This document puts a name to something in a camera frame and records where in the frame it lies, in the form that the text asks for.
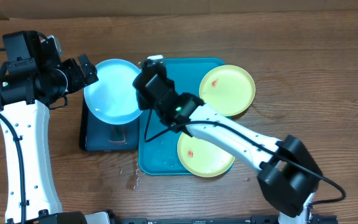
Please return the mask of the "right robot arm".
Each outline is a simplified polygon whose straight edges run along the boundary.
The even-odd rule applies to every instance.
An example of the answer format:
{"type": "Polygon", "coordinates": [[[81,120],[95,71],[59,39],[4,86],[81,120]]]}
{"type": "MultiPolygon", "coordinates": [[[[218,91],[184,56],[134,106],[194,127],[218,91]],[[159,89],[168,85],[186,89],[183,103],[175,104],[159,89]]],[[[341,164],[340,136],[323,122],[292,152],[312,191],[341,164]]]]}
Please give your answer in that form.
{"type": "Polygon", "coordinates": [[[280,212],[279,223],[311,220],[310,206],[322,172],[299,139],[264,136],[191,93],[178,94],[159,55],[141,63],[133,86],[139,108],[156,112],[169,131],[210,142],[247,164],[257,174],[266,201],[280,212]]]}

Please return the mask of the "light blue plate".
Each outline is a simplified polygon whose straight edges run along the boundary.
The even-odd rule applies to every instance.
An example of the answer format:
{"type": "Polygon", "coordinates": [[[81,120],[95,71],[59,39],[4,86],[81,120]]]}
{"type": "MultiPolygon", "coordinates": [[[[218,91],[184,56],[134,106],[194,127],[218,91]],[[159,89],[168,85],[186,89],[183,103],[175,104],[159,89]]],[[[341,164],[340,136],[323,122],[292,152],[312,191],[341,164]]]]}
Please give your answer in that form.
{"type": "Polygon", "coordinates": [[[140,69],[123,59],[108,59],[96,65],[98,81],[84,88],[88,109],[108,124],[126,124],[142,113],[133,86],[140,69]]]}

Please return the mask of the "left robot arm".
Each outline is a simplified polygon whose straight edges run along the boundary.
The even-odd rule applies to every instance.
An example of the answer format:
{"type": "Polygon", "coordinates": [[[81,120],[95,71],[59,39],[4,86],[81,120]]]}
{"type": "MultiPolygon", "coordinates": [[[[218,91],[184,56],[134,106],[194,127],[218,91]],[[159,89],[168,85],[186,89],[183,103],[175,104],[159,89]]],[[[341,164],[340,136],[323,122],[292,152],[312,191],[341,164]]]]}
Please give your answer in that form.
{"type": "Polygon", "coordinates": [[[97,81],[86,55],[61,61],[54,36],[19,31],[2,38],[0,125],[7,161],[6,223],[113,223],[105,210],[64,212],[53,181],[48,124],[55,102],[97,81]]]}

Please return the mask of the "green brown sponge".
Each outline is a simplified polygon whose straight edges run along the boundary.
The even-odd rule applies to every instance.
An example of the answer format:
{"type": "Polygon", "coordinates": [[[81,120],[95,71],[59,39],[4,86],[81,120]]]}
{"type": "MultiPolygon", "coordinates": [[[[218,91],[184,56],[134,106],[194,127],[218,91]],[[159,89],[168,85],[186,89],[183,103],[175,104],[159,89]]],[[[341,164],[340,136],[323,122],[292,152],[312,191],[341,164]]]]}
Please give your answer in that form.
{"type": "Polygon", "coordinates": [[[126,134],[124,125],[111,125],[111,135],[109,137],[109,142],[113,144],[125,144],[126,143],[126,134]]]}

